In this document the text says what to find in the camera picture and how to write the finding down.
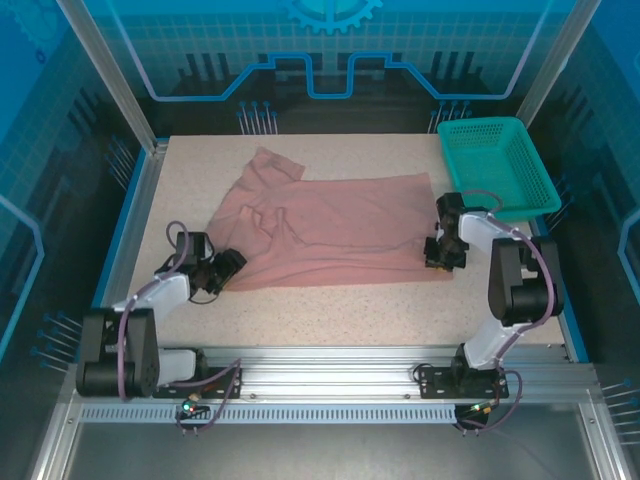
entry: glass panel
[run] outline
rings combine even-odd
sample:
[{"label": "glass panel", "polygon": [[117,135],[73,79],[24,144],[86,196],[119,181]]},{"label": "glass panel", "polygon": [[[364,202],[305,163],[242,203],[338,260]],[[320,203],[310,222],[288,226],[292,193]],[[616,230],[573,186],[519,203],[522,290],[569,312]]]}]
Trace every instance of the glass panel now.
[{"label": "glass panel", "polygon": [[513,115],[574,0],[87,4],[164,136],[275,133],[274,113],[279,133]]},{"label": "glass panel", "polygon": [[[631,378],[635,387],[640,382],[639,24],[637,2],[602,2],[531,128],[563,199],[560,213],[545,223],[560,248],[589,357],[605,385]],[[617,399],[624,403],[632,397]],[[629,448],[637,464],[639,452]]]},{"label": "glass panel", "polygon": [[139,145],[55,2],[2,6],[0,444],[26,478]]}]

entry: green basket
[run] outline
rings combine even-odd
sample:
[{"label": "green basket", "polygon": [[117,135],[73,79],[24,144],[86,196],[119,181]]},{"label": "green basket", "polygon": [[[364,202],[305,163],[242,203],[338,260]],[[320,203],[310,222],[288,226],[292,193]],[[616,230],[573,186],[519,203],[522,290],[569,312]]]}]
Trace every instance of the green basket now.
[{"label": "green basket", "polygon": [[[487,190],[504,202],[496,217],[524,221],[562,205],[524,124],[513,117],[452,120],[438,125],[456,191]],[[465,195],[468,207],[493,208],[482,194]]]}]

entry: speckled tabletop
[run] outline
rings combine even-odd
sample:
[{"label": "speckled tabletop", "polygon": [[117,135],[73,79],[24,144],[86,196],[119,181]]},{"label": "speckled tabletop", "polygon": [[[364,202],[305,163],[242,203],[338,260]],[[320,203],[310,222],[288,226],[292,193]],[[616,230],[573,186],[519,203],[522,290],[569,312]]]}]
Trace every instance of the speckled tabletop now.
[{"label": "speckled tabletop", "polygon": [[[437,135],[172,137],[145,228],[130,291],[171,254],[165,227],[202,230],[258,146],[305,165],[305,180],[427,172],[436,198],[451,189]],[[161,345],[437,345],[468,340],[490,315],[489,258],[471,249],[452,281],[223,292],[185,304],[158,326]],[[523,343],[563,343],[556,319]]]}]

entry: pink shirt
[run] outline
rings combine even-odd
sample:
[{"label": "pink shirt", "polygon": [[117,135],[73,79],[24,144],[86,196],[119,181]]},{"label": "pink shirt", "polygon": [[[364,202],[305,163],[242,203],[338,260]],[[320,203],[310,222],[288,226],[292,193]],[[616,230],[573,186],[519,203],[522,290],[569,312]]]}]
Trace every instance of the pink shirt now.
[{"label": "pink shirt", "polygon": [[424,266],[437,220],[426,173],[304,181],[303,172],[259,148],[225,196],[207,232],[217,251],[248,260],[228,290],[451,278]]}]

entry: metal frame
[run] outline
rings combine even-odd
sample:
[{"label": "metal frame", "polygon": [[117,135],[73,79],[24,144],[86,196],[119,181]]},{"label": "metal frame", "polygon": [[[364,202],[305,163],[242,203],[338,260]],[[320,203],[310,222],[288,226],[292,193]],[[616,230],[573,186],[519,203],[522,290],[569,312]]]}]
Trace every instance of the metal frame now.
[{"label": "metal frame", "polygon": [[[73,30],[114,97],[142,147],[147,151],[142,178],[126,217],[109,282],[100,303],[111,304],[126,295],[128,279],[135,265],[149,208],[157,185],[164,150],[157,141],[126,79],[82,0],[57,0]],[[547,97],[569,55],[586,29],[600,0],[577,0],[558,39],[538,73],[517,116],[529,126]],[[561,317],[567,350],[560,346],[518,346],[507,358],[507,366],[521,372],[525,383],[522,403],[578,405],[583,420],[585,443],[593,455],[593,470],[600,478],[635,478],[622,453],[595,371],[575,359],[566,321]],[[226,365],[243,359],[243,389],[232,405],[262,407],[282,405],[389,406],[390,408],[451,405],[446,400],[420,399],[411,378],[415,365],[447,365],[454,347],[398,348],[207,348],[212,365]],[[58,404],[50,421],[32,479],[63,478],[73,452],[83,411],[113,410],[118,399],[83,399],[74,390],[74,370],[67,374]],[[472,403],[477,399],[458,399]],[[143,399],[127,405],[157,408],[167,401]],[[117,415],[112,419],[118,421]]]},{"label": "metal frame", "polygon": [[[274,407],[280,412],[280,416],[274,414],[278,423],[452,423],[452,403],[421,400],[411,374],[419,363],[446,365],[454,351],[453,346],[205,349],[211,365],[243,358],[242,394],[231,402],[232,411],[224,421],[245,424],[269,423],[268,419],[250,417],[258,417],[252,412],[273,411]],[[578,406],[585,445],[592,452],[594,475],[605,480],[636,478],[622,454],[592,365],[569,362],[560,346],[517,346],[507,357],[506,365],[523,375],[523,404]],[[117,398],[81,398],[74,391],[74,381],[72,368],[32,480],[64,478],[74,439],[84,423],[173,423],[170,413],[178,401],[136,399],[123,404]],[[456,403],[475,400],[459,399]],[[211,401],[214,408],[217,403]],[[294,415],[327,408],[347,415],[322,421],[307,421]],[[391,412],[394,418],[378,418],[375,412],[380,411]],[[434,411],[443,412],[443,418],[429,421],[423,415]],[[362,418],[358,412],[365,412],[368,417]]]},{"label": "metal frame", "polygon": [[142,148],[153,154],[156,137],[96,22],[82,0],[57,0]]},{"label": "metal frame", "polygon": [[567,17],[567,20],[551,47],[551,51],[545,58],[538,71],[531,88],[522,101],[516,117],[522,120],[527,128],[533,122],[534,117],[542,107],[547,95],[556,82],[558,76],[564,70],[569,57],[582,38],[593,14],[596,13],[601,0],[576,0],[576,4]]}]

